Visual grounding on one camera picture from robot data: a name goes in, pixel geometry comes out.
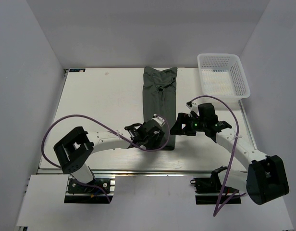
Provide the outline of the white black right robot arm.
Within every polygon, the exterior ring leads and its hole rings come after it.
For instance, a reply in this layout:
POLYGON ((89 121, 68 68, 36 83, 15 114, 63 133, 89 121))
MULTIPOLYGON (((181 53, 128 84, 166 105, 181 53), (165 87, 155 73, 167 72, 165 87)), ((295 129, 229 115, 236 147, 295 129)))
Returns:
POLYGON ((284 163, 279 156, 268 156, 237 137, 229 123, 218 119, 211 103, 188 102, 187 106, 190 113, 179 113, 170 133, 196 136, 203 132, 227 151, 234 151, 234 157, 246 169, 246 172, 230 170, 226 174, 227 167, 220 167, 213 170, 209 178, 191 180, 198 194, 219 193, 231 188, 247 193, 258 205, 289 194, 284 163))

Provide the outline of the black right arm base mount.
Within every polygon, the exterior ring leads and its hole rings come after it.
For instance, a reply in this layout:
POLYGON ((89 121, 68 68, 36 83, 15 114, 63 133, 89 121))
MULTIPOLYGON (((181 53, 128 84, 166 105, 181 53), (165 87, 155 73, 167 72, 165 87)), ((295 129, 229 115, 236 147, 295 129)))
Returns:
MULTIPOLYGON (((217 199, 221 190, 220 183, 215 183, 211 178, 193 178, 190 184, 195 187, 196 205, 216 205, 217 199)), ((222 204, 235 189, 225 187, 220 204, 222 204)), ((241 204, 239 192, 237 192, 233 199, 228 204, 241 204)))

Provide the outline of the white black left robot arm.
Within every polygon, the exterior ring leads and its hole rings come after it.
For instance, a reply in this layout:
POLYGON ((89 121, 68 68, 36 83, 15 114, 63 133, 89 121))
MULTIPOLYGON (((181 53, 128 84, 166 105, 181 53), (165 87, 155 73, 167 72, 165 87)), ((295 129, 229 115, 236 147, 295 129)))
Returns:
POLYGON ((154 115, 143 124, 132 124, 113 132, 87 132, 83 127, 75 127, 53 149, 63 173, 72 175, 85 192, 91 192, 96 186, 95 177, 86 165, 91 154, 135 147, 145 151, 159 149, 165 125, 166 120, 154 115))

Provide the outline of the dark green t-shirt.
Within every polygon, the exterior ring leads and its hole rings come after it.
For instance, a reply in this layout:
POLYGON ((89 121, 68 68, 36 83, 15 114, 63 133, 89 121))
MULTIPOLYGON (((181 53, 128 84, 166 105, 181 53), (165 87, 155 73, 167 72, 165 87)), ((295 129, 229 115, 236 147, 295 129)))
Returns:
POLYGON ((145 67, 143 73, 143 117, 148 121, 154 114, 164 117, 168 124, 164 126, 165 136, 161 145, 166 142, 164 151, 175 149, 175 136, 169 130, 176 122, 176 79, 178 68, 156 70, 145 67))

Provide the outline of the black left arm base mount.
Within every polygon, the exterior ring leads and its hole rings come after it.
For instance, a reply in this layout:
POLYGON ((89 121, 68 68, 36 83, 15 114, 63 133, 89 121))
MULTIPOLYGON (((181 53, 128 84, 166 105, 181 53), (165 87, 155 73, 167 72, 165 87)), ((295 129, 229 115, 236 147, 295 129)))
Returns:
POLYGON ((96 178, 89 185, 84 186, 75 179, 69 178, 64 197, 65 204, 109 204, 114 195, 115 180, 110 178, 96 178))

